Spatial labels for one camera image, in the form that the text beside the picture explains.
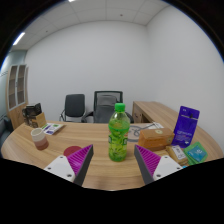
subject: green package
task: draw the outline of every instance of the green package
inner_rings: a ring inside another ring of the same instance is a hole
[[[185,148],[184,154],[188,158],[189,165],[203,163],[208,157],[208,153],[203,148],[200,142],[195,142],[193,145]]]

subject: green bottle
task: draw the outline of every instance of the green bottle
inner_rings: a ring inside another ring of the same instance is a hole
[[[120,162],[127,155],[128,130],[130,119],[125,113],[125,104],[116,103],[115,112],[109,121],[109,157]]]

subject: ceiling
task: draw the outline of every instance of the ceiling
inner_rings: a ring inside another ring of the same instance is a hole
[[[64,1],[34,20],[10,51],[28,50],[48,35],[86,22],[123,21],[146,26],[169,4],[162,0],[76,0]]]

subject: white wall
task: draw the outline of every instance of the white wall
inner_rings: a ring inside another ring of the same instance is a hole
[[[174,7],[147,27],[125,22],[76,25],[48,36],[26,56],[29,102],[58,120],[66,94],[84,93],[87,111],[95,90],[122,90],[134,100],[158,101],[179,112],[200,110],[198,125],[224,149],[222,59],[207,35]]]
[[[215,46],[189,17],[168,7],[147,26],[154,100],[179,112],[200,110],[198,125],[224,151],[224,66]]]
[[[58,120],[66,94],[84,93],[92,111],[94,91],[121,90],[131,114],[133,100],[152,100],[147,42],[145,26],[126,22],[85,23],[48,36],[25,59],[29,103],[40,102],[46,119]]]

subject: ceiling light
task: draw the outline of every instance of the ceiling light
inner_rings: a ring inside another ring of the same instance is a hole
[[[13,45],[16,45],[16,44],[20,41],[20,39],[23,37],[24,34],[25,34],[25,33],[21,33],[21,34],[19,35],[19,37],[16,39],[16,41],[13,43]]]

